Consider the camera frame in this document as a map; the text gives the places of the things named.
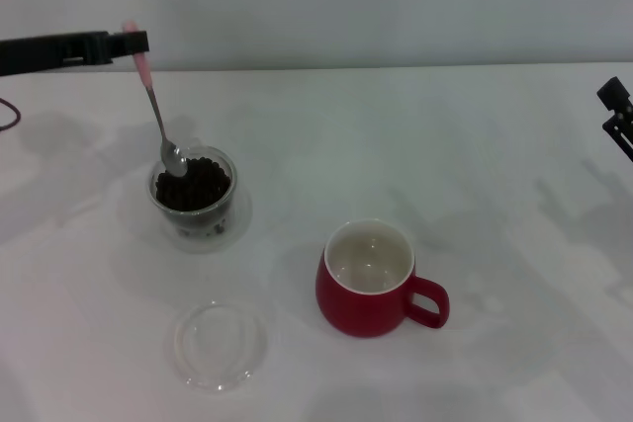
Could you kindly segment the coffee bean pile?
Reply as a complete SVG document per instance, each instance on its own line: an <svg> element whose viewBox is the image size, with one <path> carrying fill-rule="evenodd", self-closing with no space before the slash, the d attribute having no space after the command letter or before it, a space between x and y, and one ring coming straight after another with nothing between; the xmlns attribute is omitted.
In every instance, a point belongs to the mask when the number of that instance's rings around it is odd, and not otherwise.
<svg viewBox="0 0 633 422"><path fill-rule="evenodd" d="M187 173L175 177L168 172L158 175L156 198L175 211L198 211L220 200L227 192L231 178L221 165L207 157L187 160Z"/></svg>

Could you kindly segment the red mug white inside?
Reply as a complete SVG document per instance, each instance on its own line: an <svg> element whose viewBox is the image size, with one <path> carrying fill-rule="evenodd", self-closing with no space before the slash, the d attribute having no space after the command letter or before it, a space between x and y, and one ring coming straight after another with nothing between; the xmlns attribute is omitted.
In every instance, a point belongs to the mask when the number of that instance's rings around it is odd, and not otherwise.
<svg viewBox="0 0 633 422"><path fill-rule="evenodd" d="M349 221L328 238L316 273L316 301L334 328L363 338L385 335L407 318L439 329L450 314L446 290L415 274L409 240L375 218Z"/></svg>

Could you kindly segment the pink-handled metal spoon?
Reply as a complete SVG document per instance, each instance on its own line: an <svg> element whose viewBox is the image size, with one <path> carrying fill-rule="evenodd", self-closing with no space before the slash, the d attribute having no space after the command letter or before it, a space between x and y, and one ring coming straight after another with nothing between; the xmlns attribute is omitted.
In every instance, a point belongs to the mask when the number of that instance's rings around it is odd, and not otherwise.
<svg viewBox="0 0 633 422"><path fill-rule="evenodd" d="M142 85L147 93L150 105L154 111L158 128L161 134L160 158L165 170L174 177L184 177L187 173L187 161L181 153L181 150L165 133L164 123L157 104L156 96L153 90L151 71L148 60L144 52L133 55L136 71L139 75Z"/></svg>

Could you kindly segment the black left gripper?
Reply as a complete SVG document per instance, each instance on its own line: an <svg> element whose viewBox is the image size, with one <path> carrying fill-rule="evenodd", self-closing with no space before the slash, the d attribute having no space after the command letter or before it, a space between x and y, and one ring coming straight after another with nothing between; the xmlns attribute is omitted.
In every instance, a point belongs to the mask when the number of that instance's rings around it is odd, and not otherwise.
<svg viewBox="0 0 633 422"><path fill-rule="evenodd" d="M109 64L149 52L146 31L83 32L0 41L0 77Z"/></svg>

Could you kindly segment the double-walled glass cup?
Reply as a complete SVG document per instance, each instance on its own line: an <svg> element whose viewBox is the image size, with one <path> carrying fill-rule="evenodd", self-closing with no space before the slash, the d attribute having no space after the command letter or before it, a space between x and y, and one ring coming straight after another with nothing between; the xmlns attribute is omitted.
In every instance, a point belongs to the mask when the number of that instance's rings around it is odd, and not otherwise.
<svg viewBox="0 0 633 422"><path fill-rule="evenodd" d="M232 159L222 150L193 138L182 150L187 159L210 158L230 178L226 194L212 206L200 211L174 211L157 199L157 181L165 171L155 162L146 179L148 197L160 216L161 233L175 247L187 253L211 253L230 247L248 228L252 218L252 201Z"/></svg>

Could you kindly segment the clear glass saucer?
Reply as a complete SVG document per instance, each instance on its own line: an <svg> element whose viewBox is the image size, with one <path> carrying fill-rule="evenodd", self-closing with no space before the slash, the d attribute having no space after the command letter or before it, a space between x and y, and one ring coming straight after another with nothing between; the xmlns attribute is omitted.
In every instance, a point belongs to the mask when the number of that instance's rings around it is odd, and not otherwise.
<svg viewBox="0 0 633 422"><path fill-rule="evenodd" d="M233 302L211 301L189 309L175 322L173 367L188 386L227 392L253 377L268 349L260 314Z"/></svg>

